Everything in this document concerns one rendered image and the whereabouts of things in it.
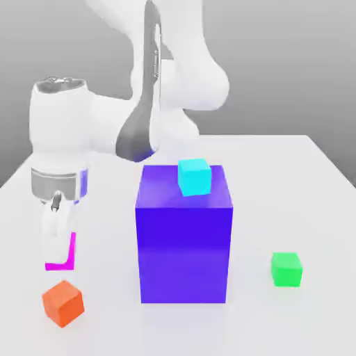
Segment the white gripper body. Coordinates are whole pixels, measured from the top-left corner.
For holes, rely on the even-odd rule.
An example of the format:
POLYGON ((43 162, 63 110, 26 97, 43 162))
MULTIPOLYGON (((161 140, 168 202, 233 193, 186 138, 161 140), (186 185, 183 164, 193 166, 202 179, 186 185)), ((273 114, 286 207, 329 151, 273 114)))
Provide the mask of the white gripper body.
POLYGON ((59 209, 45 204, 41 221, 41 243, 45 263, 62 264, 67 261, 71 228, 73 202, 61 200, 59 209))

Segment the small magenta cube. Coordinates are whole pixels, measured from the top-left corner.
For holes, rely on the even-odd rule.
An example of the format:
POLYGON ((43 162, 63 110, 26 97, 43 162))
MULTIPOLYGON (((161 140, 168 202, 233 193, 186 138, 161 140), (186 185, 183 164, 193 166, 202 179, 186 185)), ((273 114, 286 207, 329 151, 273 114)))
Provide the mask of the small magenta cube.
POLYGON ((61 264, 45 263, 44 264, 45 270, 46 271, 74 270, 75 252, 76 252, 76 233, 72 232, 67 261, 61 264))

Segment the small orange cube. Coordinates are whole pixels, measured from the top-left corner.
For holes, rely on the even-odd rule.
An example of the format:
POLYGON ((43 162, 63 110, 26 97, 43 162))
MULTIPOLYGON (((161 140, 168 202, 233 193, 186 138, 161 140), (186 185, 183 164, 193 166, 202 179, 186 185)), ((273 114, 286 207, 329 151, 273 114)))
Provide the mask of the small orange cube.
POLYGON ((65 280, 43 293, 42 303, 45 314, 61 328, 85 311, 81 291, 65 280))

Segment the small cyan cube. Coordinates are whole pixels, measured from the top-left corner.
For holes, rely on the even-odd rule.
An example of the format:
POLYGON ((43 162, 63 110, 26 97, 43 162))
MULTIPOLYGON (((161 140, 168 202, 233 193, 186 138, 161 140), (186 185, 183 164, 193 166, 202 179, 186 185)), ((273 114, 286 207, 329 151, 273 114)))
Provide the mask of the small cyan cube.
POLYGON ((178 184, 184 197, 208 195, 211 192, 211 166, 204 159, 178 162, 178 184))

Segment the small green cube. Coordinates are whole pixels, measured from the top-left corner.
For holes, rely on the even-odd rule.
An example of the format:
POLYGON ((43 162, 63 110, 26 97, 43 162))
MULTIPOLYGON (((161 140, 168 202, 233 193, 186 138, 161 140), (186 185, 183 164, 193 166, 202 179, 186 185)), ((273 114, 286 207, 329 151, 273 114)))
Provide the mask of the small green cube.
POLYGON ((271 274, 277 287, 299 287, 303 267, 296 252, 274 252, 271 259, 271 274))

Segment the large blue box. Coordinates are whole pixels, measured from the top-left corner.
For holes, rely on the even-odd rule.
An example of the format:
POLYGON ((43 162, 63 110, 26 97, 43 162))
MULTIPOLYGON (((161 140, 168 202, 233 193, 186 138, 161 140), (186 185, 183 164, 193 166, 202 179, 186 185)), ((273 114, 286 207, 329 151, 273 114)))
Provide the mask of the large blue box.
POLYGON ((175 165, 146 165, 136 200, 143 303, 224 303, 233 204, 220 165, 211 192, 184 197, 175 165))

